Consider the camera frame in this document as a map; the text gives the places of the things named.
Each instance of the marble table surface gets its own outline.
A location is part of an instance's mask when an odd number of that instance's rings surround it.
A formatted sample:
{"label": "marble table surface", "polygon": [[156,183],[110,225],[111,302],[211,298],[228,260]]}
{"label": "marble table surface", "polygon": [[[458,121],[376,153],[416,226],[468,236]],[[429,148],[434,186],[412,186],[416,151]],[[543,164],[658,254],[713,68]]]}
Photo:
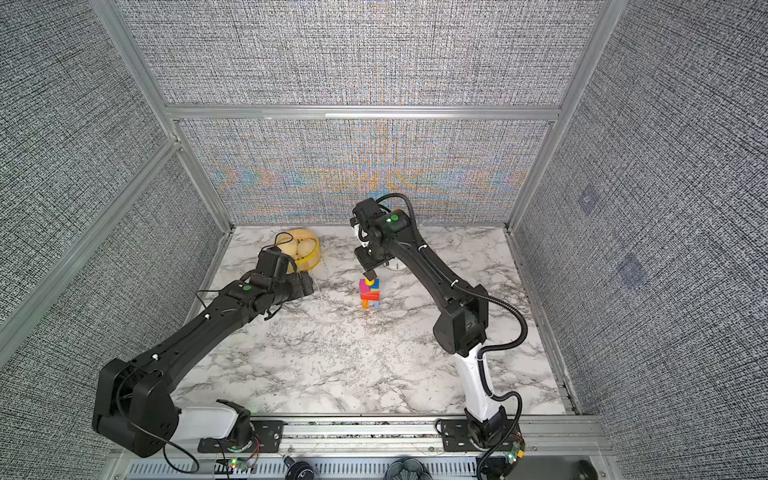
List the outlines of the marble table surface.
{"label": "marble table surface", "polygon": [[[238,227],[211,285],[221,288],[256,265],[259,249],[293,227]],[[251,412],[461,413],[464,392],[453,359],[432,336],[439,315],[408,271],[377,269],[381,308],[363,310],[349,227],[309,227],[320,240],[315,293],[256,318],[204,357],[174,392],[179,406],[227,399]],[[422,235],[458,275],[517,306],[528,338],[512,351],[486,354],[496,392],[516,389],[524,414],[565,412],[505,237],[498,227],[422,227]],[[508,342],[517,321],[491,305],[490,343]],[[505,402],[514,412],[515,399]]]}

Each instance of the robotic arm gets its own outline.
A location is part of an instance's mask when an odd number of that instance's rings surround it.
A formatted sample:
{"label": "robotic arm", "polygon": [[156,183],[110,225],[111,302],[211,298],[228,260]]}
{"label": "robotic arm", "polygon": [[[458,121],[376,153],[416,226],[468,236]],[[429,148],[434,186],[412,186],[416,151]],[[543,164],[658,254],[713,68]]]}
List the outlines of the robotic arm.
{"label": "robotic arm", "polygon": [[140,457],[185,439],[213,438],[223,448],[245,448],[252,439],[247,409],[222,400],[179,409],[170,394],[232,332],[264,313],[271,318],[272,306],[313,293],[307,272],[286,274],[290,262],[275,246],[262,249],[255,270],[221,289],[200,315],[160,345],[130,362],[109,362],[98,377],[93,430]]}
{"label": "robotic arm", "polygon": [[[400,197],[408,206],[389,210],[380,202]],[[466,396],[465,413],[469,435],[481,449],[498,446],[513,431],[517,431],[522,399],[517,392],[497,396],[483,355],[488,351],[507,350],[523,343],[528,334],[525,318],[516,308],[488,295],[482,285],[471,286],[451,271],[424,241],[416,225],[410,200],[403,194],[388,194],[378,200],[368,198],[353,209],[350,224],[355,229],[361,247],[355,255],[366,270],[368,280],[376,278],[374,268],[399,258],[424,285],[440,311],[432,332],[440,346],[453,355]],[[488,327],[488,302],[512,312],[521,326],[520,336],[503,345],[485,346]],[[510,428],[502,402],[511,396],[518,400],[515,420]]]}

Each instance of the yellow container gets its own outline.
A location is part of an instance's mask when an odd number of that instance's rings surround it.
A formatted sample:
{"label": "yellow container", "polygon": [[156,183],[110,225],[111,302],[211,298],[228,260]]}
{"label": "yellow container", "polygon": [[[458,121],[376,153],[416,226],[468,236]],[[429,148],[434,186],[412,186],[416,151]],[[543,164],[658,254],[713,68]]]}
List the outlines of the yellow container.
{"label": "yellow container", "polygon": [[[304,257],[301,260],[296,261],[296,266],[299,267],[299,271],[304,270],[311,270],[317,266],[318,263],[320,263],[320,259],[323,258],[323,255],[320,252],[320,240],[317,238],[317,236],[310,232],[309,230],[304,230],[303,228],[297,228],[296,230],[291,230],[287,233],[290,233],[293,235],[293,238],[298,240],[299,242],[301,240],[306,239],[313,239],[315,240],[315,248],[312,250],[312,253],[310,253],[308,256]],[[293,268],[291,266],[288,267],[288,270],[291,271]]]}

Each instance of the gray fabric panel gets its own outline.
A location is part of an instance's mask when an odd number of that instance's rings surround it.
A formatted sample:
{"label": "gray fabric panel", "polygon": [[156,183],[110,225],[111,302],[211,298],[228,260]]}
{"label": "gray fabric panel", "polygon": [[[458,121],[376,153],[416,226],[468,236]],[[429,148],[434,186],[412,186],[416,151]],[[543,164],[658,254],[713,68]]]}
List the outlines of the gray fabric panel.
{"label": "gray fabric panel", "polygon": [[601,0],[118,0],[168,101],[560,104]]}
{"label": "gray fabric panel", "polygon": [[768,478],[767,6],[630,2],[517,232],[626,478]]}
{"label": "gray fabric panel", "polygon": [[171,159],[0,371],[0,478],[98,477],[114,446],[91,430],[99,370],[183,324],[219,238]]}
{"label": "gray fabric panel", "polygon": [[419,219],[504,222],[544,121],[185,120],[235,224],[346,223],[400,191]]}
{"label": "gray fabric panel", "polygon": [[165,135],[88,2],[0,18],[2,323]]}

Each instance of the black mounting plate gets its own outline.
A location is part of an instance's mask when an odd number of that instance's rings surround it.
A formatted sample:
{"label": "black mounting plate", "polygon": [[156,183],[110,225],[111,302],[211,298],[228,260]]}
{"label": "black mounting plate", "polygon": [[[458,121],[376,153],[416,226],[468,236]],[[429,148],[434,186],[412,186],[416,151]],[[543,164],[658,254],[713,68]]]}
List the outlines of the black mounting plate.
{"label": "black mounting plate", "polygon": [[[513,419],[507,419],[503,432],[512,426],[512,421]],[[481,451],[469,437],[469,420],[440,420],[440,431],[442,432],[440,435],[442,437],[442,449],[446,452]],[[499,447],[499,451],[503,452],[510,445],[511,441],[505,440],[505,443]]]}
{"label": "black mounting plate", "polygon": [[[259,438],[259,453],[277,453],[280,449],[280,440],[283,439],[283,422],[280,420],[251,420],[253,434]],[[238,453],[253,453],[256,443]],[[216,439],[200,439],[197,445],[199,453],[221,453],[221,448]]]}

